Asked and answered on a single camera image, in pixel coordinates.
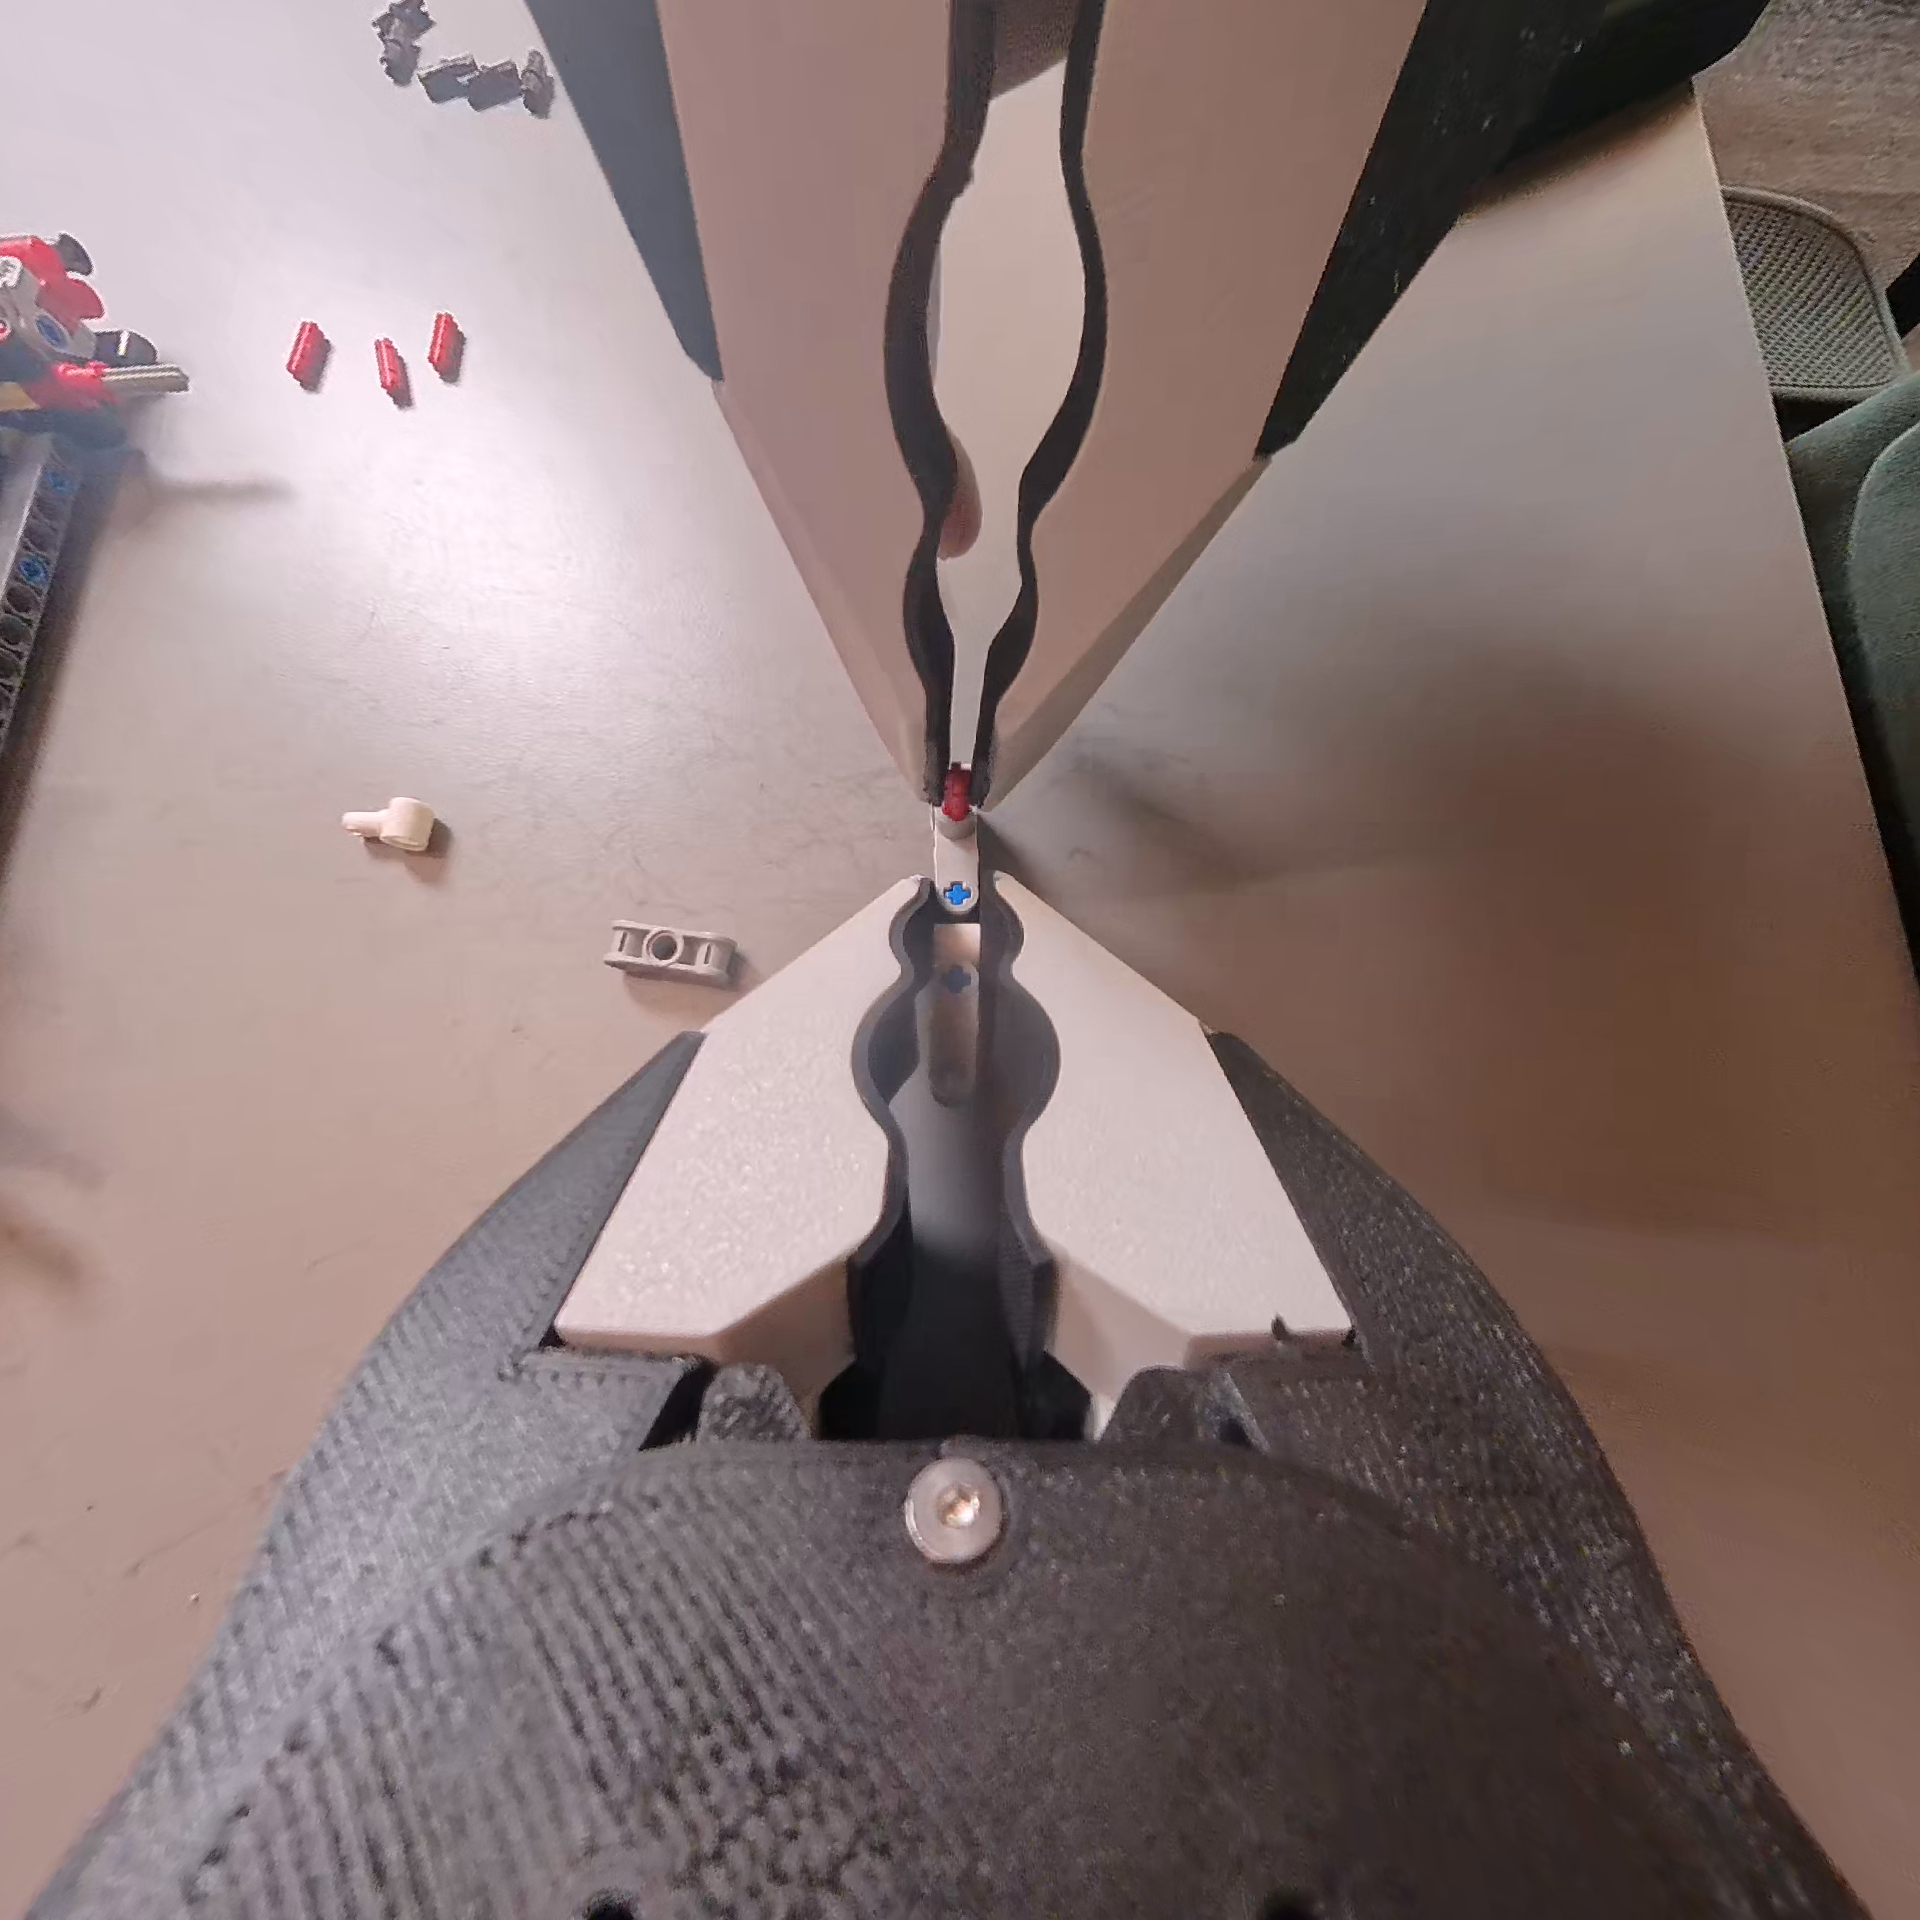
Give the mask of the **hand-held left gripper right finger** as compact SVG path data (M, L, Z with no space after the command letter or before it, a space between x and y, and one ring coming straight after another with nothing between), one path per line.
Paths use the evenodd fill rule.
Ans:
M1341 1350L1351 1313L1217 1037L1018 876L983 885L979 961L1018 1338L1096 1405L1280 1333Z

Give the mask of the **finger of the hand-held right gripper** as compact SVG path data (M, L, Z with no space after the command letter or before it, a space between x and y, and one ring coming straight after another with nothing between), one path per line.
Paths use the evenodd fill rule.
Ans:
M663 3L715 332L715 404L900 782L944 782L933 548L952 439L927 283L973 182L996 11L944 0Z
M1004 800L1145 634L1240 497L1406 73L1417 0L1079 3L1059 182L1079 354L1018 489L973 800Z

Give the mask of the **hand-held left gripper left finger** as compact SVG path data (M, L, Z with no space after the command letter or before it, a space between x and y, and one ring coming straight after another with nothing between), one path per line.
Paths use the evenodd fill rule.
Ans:
M576 1351L847 1365L847 1263L884 1213L884 1122L851 1078L900 980L888 885L701 1031L701 1048L592 1238L553 1333Z

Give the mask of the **white lego beam blue pins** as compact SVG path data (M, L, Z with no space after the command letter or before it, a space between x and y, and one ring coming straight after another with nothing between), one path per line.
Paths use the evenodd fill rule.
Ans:
M958 800L933 812L933 934L920 993L920 1065L933 1105L973 1105L979 1086L979 822Z

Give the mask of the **grey lego short beam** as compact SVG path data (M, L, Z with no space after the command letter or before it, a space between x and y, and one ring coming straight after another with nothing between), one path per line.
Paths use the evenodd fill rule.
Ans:
M677 985L729 993L739 941L673 922L607 922L603 963L629 980L677 980Z

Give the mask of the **group of black lego pins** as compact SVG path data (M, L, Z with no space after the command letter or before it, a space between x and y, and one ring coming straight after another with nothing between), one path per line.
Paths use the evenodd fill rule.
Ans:
M374 17L374 63L395 90L419 90L434 106L519 106L534 118L553 111L556 103L556 73L549 63L549 49L527 49L519 63L499 59L499 63L477 63L462 49L427 49L436 17L427 0L389 0Z

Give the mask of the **partly built lego model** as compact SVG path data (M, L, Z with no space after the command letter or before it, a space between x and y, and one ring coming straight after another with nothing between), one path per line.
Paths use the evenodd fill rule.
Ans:
M0 242L0 743L40 674L84 489L126 442L126 410L189 392L137 332L112 332L73 236Z

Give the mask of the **black mesh chair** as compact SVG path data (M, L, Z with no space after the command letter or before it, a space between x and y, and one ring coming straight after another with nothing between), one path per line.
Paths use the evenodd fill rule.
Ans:
M1909 377L1887 291L1831 211L1722 182L1745 321L1776 397L1853 404Z

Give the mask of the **green sweatshirt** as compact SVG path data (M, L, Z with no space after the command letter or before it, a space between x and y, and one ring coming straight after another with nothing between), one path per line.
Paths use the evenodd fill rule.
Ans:
M1920 809L1920 377L1785 442L1815 596L1884 809Z

